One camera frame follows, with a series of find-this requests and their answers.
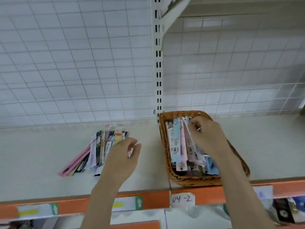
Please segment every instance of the forearm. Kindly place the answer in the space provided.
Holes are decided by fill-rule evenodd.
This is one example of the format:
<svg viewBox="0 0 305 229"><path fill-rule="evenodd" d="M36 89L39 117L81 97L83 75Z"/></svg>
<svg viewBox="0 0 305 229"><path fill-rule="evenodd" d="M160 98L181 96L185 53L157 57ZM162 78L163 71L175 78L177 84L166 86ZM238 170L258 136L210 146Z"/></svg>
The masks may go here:
<svg viewBox="0 0 305 229"><path fill-rule="evenodd" d="M107 229L110 224L111 210L120 184L110 177L101 176L92 189L86 216L81 229Z"/></svg>
<svg viewBox="0 0 305 229"><path fill-rule="evenodd" d="M231 151L223 154L226 158L219 161L218 167L233 228L275 228L250 185L239 159Z"/></svg>

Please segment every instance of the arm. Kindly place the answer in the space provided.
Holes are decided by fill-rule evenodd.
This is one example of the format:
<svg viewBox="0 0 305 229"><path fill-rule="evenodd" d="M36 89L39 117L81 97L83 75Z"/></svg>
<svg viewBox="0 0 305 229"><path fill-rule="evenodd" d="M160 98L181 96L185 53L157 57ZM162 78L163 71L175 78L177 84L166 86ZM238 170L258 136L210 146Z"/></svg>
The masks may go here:
<svg viewBox="0 0 305 229"><path fill-rule="evenodd" d="M121 185L130 177L138 163L141 144L134 138L127 138L111 148L100 179L92 189L86 216L81 229L107 229L111 210ZM128 158L128 151L133 152Z"/></svg>
<svg viewBox="0 0 305 229"><path fill-rule="evenodd" d="M195 117L189 128L196 144L217 163L234 229L276 228L232 153L219 123Z"/></svg>

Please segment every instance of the purple line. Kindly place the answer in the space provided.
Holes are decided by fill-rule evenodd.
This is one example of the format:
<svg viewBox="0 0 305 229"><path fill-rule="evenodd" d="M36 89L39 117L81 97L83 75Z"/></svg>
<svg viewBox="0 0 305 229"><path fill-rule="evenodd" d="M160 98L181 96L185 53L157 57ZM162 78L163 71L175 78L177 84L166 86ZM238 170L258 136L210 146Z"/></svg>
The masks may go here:
<svg viewBox="0 0 305 229"><path fill-rule="evenodd" d="M168 227L167 227L166 211L165 210L164 210L164 217L165 217L165 226L166 226L166 229L168 229Z"/></svg>

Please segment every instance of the person's right hand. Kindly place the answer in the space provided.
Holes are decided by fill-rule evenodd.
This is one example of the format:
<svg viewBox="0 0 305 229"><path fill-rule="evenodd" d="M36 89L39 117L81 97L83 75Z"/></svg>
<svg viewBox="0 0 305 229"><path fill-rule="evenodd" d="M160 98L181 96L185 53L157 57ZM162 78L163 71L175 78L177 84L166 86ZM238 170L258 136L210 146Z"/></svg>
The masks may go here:
<svg viewBox="0 0 305 229"><path fill-rule="evenodd" d="M189 130L197 146L216 162L223 157L224 153L231 152L219 123L196 116L189 121Z"/></svg>

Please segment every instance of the person's left hand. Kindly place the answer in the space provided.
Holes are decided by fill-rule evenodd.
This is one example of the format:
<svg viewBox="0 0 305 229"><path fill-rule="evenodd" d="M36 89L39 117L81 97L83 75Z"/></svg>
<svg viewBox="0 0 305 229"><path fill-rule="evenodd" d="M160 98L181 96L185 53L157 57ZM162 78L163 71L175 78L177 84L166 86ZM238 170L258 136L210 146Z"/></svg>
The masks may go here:
<svg viewBox="0 0 305 229"><path fill-rule="evenodd" d="M107 155L102 175L111 177L113 182L121 186L137 166L142 147L137 142L137 139L128 137L113 146ZM128 158L128 152L132 149L132 155Z"/></svg>

